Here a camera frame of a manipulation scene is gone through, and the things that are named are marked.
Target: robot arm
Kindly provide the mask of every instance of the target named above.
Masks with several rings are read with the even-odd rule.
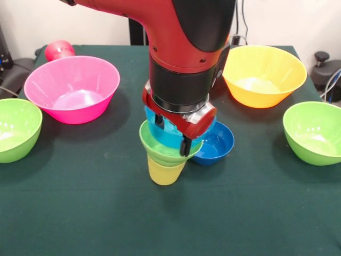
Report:
[[[208,101],[223,69],[236,0],[62,0],[129,17],[150,42],[150,81],[143,102],[161,125],[168,118],[184,134],[181,155],[210,126],[216,109]]]

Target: green bowl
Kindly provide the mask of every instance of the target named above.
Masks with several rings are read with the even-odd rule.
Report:
[[[317,166],[341,163],[341,108],[308,101],[284,114],[288,143],[303,161]]]
[[[18,161],[31,151],[42,120],[42,111],[27,100],[0,100],[0,163]]]
[[[158,142],[150,132],[148,120],[140,126],[140,139],[147,154],[159,165],[173,167],[186,162],[193,157],[202,147],[202,142],[193,147],[188,157],[180,155],[178,149],[168,148]]]

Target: plastic bowl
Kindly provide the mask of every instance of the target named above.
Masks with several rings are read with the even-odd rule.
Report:
[[[226,156],[234,146],[234,136],[224,124],[216,122],[204,136],[204,145],[191,160],[200,165],[212,165]]]
[[[341,163],[341,108],[308,101],[290,107],[283,118],[295,154],[317,166]]]
[[[27,100],[0,100],[0,163],[18,161],[31,151],[42,120],[42,111]]]
[[[155,113],[147,106],[144,107],[144,111],[149,121],[148,124],[149,124],[150,132],[154,136],[154,138],[161,144],[165,145],[166,147],[180,149],[180,145],[183,140],[183,137],[182,137],[182,133],[178,131],[176,126],[172,124],[168,119],[164,118],[165,127],[164,129],[161,129],[155,124]],[[199,138],[195,140],[192,140],[191,148],[195,148],[197,145],[199,145],[202,142],[204,135],[212,129],[215,122],[216,122],[216,118],[214,119],[211,126],[207,129],[207,131],[202,136],[200,136]]]
[[[188,157],[181,156],[178,149],[166,147],[154,138],[150,132],[148,120],[144,121],[140,126],[140,139],[147,151],[148,156],[151,157],[157,164],[168,167],[177,166],[186,162],[202,147],[201,142],[196,147],[191,149],[190,155]]]
[[[230,51],[223,77],[241,104],[270,108],[300,88],[307,71],[298,58],[284,50],[246,45]]]
[[[107,108],[120,81],[118,70],[96,57],[64,57],[48,62],[27,78],[24,92],[56,120],[82,124]]]

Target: yellow bowl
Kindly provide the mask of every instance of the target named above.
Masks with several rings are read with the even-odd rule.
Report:
[[[231,49],[223,77],[232,96],[248,107],[270,108],[300,88],[307,78],[291,53],[265,45]]]

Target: black knob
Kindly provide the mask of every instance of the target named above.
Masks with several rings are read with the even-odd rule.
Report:
[[[325,62],[330,58],[330,55],[328,52],[317,52],[315,53],[315,58],[318,62]]]

